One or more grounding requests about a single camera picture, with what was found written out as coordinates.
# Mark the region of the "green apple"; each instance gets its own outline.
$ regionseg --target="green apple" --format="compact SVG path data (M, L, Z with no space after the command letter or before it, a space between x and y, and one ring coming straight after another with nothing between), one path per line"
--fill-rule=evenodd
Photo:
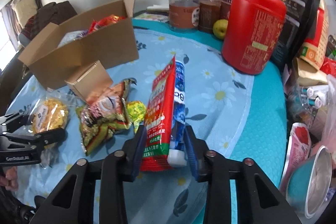
M212 31L213 34L220 40L224 40L226 35L228 21L226 19L220 19L215 22L213 25Z

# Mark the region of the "red container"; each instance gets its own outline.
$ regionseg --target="red container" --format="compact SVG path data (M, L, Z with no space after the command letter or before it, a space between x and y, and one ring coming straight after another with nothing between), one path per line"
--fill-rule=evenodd
M244 73L261 73L278 41L285 15L281 0L232 0L222 48L224 59Z

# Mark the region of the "metal screw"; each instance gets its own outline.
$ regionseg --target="metal screw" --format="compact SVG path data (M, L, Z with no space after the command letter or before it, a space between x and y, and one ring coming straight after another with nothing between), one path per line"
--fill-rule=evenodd
M246 158L244 160L244 163L248 166L254 165L254 160L250 159L250 158Z
M114 155L116 157L122 157L122 156L125 155L125 152L123 150L117 150L117 151L114 152Z
M208 157L214 157L217 155L217 152L214 151L214 150L208 150L206 153L205 153Z
M83 166L83 165L86 165L87 163L87 160L86 159L79 159L77 160L76 164L79 165L79 166Z

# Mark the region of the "metal bowl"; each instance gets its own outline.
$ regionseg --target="metal bowl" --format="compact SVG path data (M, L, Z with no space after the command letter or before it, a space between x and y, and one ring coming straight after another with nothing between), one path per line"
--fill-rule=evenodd
M286 200L299 214L312 218L326 198L332 175L331 154L321 146L289 179Z

